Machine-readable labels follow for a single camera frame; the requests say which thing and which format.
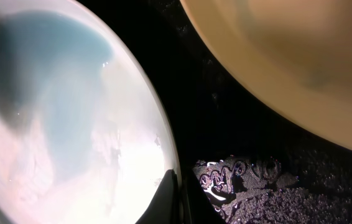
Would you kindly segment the yellow plate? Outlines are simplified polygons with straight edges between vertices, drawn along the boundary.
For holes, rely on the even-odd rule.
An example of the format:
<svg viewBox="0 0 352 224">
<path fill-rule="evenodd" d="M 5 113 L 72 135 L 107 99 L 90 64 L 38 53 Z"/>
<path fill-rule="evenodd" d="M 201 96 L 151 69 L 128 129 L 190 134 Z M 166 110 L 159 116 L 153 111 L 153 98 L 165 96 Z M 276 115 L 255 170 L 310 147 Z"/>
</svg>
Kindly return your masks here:
<svg viewBox="0 0 352 224">
<path fill-rule="evenodd" d="M 352 150 L 352 0 L 183 0 L 224 68 L 267 106 Z"/>
</svg>

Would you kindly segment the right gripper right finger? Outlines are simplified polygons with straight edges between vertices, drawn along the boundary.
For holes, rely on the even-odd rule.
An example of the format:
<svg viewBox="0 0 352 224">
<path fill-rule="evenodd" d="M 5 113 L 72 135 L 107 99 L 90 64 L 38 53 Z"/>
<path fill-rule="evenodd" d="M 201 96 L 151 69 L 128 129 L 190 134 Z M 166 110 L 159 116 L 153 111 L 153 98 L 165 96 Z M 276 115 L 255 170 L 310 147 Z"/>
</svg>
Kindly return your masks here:
<svg viewBox="0 0 352 224">
<path fill-rule="evenodd" d="M 225 224 L 215 212 L 195 174 L 185 174 L 182 182 L 184 224 Z"/>
</svg>

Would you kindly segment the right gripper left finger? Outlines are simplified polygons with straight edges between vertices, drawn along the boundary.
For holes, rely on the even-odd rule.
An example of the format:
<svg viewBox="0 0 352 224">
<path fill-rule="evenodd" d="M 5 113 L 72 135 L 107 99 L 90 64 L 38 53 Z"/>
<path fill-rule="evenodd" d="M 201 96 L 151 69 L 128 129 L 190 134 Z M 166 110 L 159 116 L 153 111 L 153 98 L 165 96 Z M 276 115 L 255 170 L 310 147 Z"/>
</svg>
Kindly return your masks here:
<svg viewBox="0 0 352 224">
<path fill-rule="evenodd" d="M 148 208 L 136 224 L 178 224 L 179 196 L 177 175 L 174 170 L 165 172 Z"/>
</svg>

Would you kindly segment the white plate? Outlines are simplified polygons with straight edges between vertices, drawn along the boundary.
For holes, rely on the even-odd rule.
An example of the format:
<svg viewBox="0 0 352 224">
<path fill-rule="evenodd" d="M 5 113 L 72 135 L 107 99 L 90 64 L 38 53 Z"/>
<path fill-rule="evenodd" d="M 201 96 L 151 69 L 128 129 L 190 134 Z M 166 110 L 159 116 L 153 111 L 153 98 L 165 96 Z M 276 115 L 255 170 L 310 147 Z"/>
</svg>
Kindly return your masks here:
<svg viewBox="0 0 352 224">
<path fill-rule="evenodd" d="M 0 223 L 136 223 L 180 165 L 122 40 L 76 1 L 0 0 Z"/>
</svg>

